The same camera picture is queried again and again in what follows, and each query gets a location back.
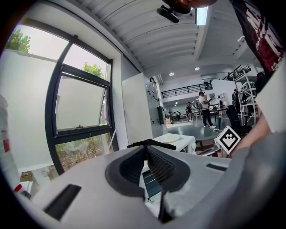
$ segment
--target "green foliage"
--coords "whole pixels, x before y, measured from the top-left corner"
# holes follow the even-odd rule
[[[10,36],[5,48],[28,53],[30,49],[30,40],[31,37],[23,37],[23,33],[21,33],[21,30],[16,30]]]
[[[91,66],[91,65],[88,65],[87,62],[85,62],[84,69],[82,70],[90,74],[93,74],[101,79],[105,79],[103,73],[101,72],[101,67],[98,67],[96,64]]]

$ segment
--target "railing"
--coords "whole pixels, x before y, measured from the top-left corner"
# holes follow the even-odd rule
[[[236,69],[234,69],[233,72],[229,73],[227,77],[223,78],[223,80],[233,81],[233,79],[232,79],[233,77],[238,78],[241,75],[243,75],[243,70],[245,71],[245,73],[248,73],[251,71],[251,68],[247,65],[240,65]]]
[[[169,91],[163,91],[162,95],[163,98],[171,97],[171,96],[177,96],[177,95],[183,95],[183,94],[189,94],[192,92],[200,92],[200,91],[206,91],[206,90],[212,90],[213,86],[211,83],[204,83],[204,84],[198,84],[198,85],[192,85],[188,87],[183,88],[177,88]]]

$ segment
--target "gray floor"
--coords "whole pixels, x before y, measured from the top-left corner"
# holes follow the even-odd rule
[[[212,123],[215,124],[215,117],[211,117]],[[176,123],[183,123],[184,120],[181,119],[180,121],[175,121]],[[248,122],[248,125],[253,125],[253,119]],[[227,125],[231,125],[229,119],[225,114],[223,114],[221,118],[220,129],[223,130]],[[209,140],[215,138],[218,133],[214,132],[213,129],[209,127],[204,127],[201,117],[197,117],[197,121],[193,121],[191,126],[180,126],[180,127],[172,127],[168,128],[168,133],[172,134],[180,134],[180,135],[187,135],[187,136],[194,136],[196,140]]]

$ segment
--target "white cabinet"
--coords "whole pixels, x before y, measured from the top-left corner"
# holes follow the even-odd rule
[[[130,77],[122,82],[122,92],[129,144],[161,136],[160,103],[150,80],[143,73]]]

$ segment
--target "lamp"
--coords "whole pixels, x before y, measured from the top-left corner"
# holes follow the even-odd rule
[[[206,25],[208,7],[196,8],[196,25]]]

